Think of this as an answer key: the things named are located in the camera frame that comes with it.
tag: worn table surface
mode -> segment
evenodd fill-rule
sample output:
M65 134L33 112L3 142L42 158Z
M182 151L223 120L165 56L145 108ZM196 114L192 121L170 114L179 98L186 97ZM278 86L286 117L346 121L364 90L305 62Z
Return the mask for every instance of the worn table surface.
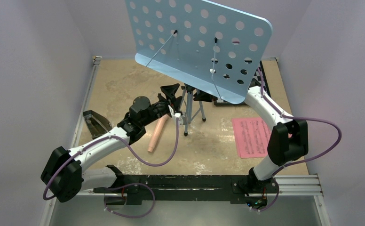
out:
M277 62L263 60L263 66L272 98L290 113ZM123 119L136 97L146 96L152 103L156 102L160 86L175 83L178 81L145 68L134 60L102 60L88 110L105 116L115 126ZM182 90L179 90L177 94L181 95ZM249 169L262 159L238 157L231 118L258 117L259 115L249 106L216 107L213 103L204 102L203 104L207 121L203 122L199 113L189 126L187 137L183 135L184 127L180 127L177 152L165 166L146 166L139 162L127 148L124 148L98 161L91 166L91 169L113 164L125 174L247 174ZM194 102L194 112L198 108L198 102ZM168 120L157 148L153 153L148 153L148 143L155 126L156 122L148 125L147 133L132 145L138 155L150 163L160 163L169 158L175 143L175 124L172 120ZM84 125L79 145L90 140L90 133ZM307 175L308 172L305 164L299 164L288 167L279 174Z

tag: black grid object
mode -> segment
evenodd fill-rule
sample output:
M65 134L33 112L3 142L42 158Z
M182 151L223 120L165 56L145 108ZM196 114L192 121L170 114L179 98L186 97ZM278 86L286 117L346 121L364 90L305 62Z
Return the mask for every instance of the black grid object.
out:
M270 94L270 89L267 83L267 78L266 78L266 73L264 72L264 68L263 68L263 63L260 61L260 65L259 65L260 71L263 73L263 78L264 78L264 91L267 92L267 94L271 97ZM254 79L258 80L259 82L261 82L261 78L259 73L256 71L254 73ZM227 102L225 100L223 100L222 102L217 102L217 100L213 101L215 106L247 106L244 102L240 103L240 104L231 104L230 102Z

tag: pink tube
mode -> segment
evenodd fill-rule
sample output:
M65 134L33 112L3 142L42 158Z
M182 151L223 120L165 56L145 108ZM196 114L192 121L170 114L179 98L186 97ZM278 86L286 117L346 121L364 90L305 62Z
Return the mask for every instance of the pink tube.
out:
M156 147L156 144L158 143L160 133L162 132L163 126L165 125L165 122L169 116L163 115L160 119L158 119L158 123L156 124L155 131L153 132L153 135L151 137L151 140L149 141L148 145L148 152L152 153Z

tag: gray wall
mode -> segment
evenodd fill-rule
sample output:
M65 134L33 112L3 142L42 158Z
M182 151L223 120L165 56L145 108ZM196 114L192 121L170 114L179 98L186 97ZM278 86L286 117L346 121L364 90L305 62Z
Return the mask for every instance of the gray wall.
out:
M94 55L105 58L134 57L135 44L124 0L66 0L66 2ZM264 58L268 58L281 55L311 0L214 0L214 2L264 17L271 22L274 33L263 55Z
M64 0L0 0L0 225L39 223L41 172L68 147L91 56Z
M336 122L341 143L308 164L318 173L333 225L365 225L365 0L313 0L280 68L292 112ZM310 123L310 152L336 131Z

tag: robotic arm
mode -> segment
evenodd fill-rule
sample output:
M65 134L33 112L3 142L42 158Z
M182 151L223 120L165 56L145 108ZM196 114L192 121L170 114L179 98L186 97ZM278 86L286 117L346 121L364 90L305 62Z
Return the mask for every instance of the robotic arm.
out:
M98 187L117 187L124 185L120 182L123 174L114 166L102 169L87 170L96 161L110 153L131 145L145 134L145 126L165 114L179 118L179 124L184 124L181 116L180 103L182 97L175 97L179 84L161 87L166 98L158 95L159 101L150 104L147 97L137 97L125 118L108 133L79 147L66 151L63 147L55 149L41 174L41 180L47 185L51 178L49 189L60 202L66 202L80 190ZM244 193L258 191L269 184L273 174L287 162L294 161L308 152L307 123L301 120L286 119L276 109L265 101L268 98L280 112L284 112L266 94L261 94L259 82L253 80L247 93L245 103L251 106L267 123L271 129L268 144L268 156L261 163L249 170ZM55 172L76 155L60 172Z

